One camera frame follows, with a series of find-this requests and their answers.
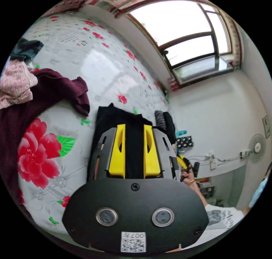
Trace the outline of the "person's right hand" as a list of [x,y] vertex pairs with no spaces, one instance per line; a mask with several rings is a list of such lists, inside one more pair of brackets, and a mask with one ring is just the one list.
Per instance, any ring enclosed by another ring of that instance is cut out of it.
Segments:
[[183,178],[183,183],[185,183],[189,187],[194,187],[196,185],[196,181],[194,178],[193,170],[183,170],[181,172],[181,177]]

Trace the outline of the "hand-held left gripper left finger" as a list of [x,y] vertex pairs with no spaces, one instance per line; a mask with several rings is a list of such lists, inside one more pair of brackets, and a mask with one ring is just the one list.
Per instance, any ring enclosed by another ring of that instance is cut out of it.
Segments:
[[109,174],[113,177],[126,177],[126,125],[117,125],[112,154],[109,164]]

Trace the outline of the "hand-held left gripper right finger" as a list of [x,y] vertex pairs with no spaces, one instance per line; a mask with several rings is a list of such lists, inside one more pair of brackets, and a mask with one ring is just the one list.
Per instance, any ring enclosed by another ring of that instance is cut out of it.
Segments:
[[156,143],[153,135],[152,126],[150,125],[144,125],[143,166],[144,178],[154,178],[160,176],[161,169],[156,150]]

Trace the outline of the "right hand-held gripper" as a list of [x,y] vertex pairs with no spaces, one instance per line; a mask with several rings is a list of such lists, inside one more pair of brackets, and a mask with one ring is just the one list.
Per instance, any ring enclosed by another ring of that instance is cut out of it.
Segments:
[[180,181],[193,182],[195,177],[192,170],[193,167],[190,161],[186,157],[177,154],[177,162],[178,162],[179,168],[181,169]]

